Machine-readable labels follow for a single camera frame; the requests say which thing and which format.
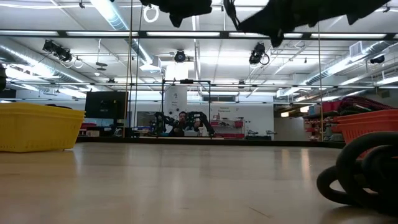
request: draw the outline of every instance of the orange basket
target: orange basket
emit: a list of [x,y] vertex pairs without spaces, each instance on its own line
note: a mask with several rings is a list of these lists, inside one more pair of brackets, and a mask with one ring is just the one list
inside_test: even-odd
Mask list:
[[346,144],[352,140],[377,131],[398,131],[398,110],[382,110],[368,113],[340,116],[338,129],[343,133]]

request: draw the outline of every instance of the plastic basket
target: plastic basket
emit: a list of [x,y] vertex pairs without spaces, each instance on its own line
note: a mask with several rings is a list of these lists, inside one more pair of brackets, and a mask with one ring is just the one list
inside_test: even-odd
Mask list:
[[0,104],[0,151],[73,148],[84,111],[30,103]]
[[340,116],[338,129],[343,133],[345,143],[372,132],[398,131],[398,110],[382,110],[368,113]]

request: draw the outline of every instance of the monitor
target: monitor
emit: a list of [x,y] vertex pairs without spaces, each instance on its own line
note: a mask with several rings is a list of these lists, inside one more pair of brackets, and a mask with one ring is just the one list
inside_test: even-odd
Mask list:
[[125,91],[88,92],[86,118],[124,119],[126,97]]

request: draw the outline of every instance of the pipe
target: pipe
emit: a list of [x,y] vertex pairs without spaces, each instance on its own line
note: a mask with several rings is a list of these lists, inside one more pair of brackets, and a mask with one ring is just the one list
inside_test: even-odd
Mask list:
[[[397,42],[394,41],[376,42],[375,44],[366,47],[363,51],[363,56],[360,58],[351,58],[350,53],[348,52],[338,59],[327,63],[321,72],[317,70],[309,74],[310,78],[300,83],[300,85],[312,85],[315,82],[320,81],[321,79],[334,75],[338,72],[343,71],[344,69],[347,69],[350,66],[355,65],[359,61],[379,57],[386,54],[387,52],[391,52],[389,48],[395,48],[397,46],[396,43]],[[291,95],[296,91],[299,91],[299,89],[300,88],[288,88],[284,90],[279,90],[281,92],[280,96]]]
[[34,52],[27,47],[24,47],[16,42],[5,37],[0,38],[0,61],[6,58],[5,63],[13,63],[20,65],[27,65],[31,68],[31,72],[51,78],[58,75],[61,80],[73,80],[73,82],[96,82],[84,75],[73,71],[72,69],[61,67],[58,62],[51,59],[44,58],[43,55]]
[[[109,0],[90,0],[90,2],[114,30],[130,30],[127,23],[122,18],[116,3],[112,3]],[[125,41],[127,44],[130,43],[129,39],[125,39]],[[143,64],[152,63],[153,58],[147,53],[142,45],[138,44],[137,39],[131,39],[131,50],[138,55],[138,59]]]

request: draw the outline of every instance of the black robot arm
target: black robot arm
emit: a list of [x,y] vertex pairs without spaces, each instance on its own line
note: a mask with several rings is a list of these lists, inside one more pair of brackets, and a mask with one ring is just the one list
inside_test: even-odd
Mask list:
[[199,119],[201,123],[204,125],[204,127],[206,127],[209,136],[213,137],[215,133],[214,128],[211,127],[209,121],[207,120],[207,116],[203,112],[192,111],[187,113],[187,124],[189,126],[193,127],[197,119]]

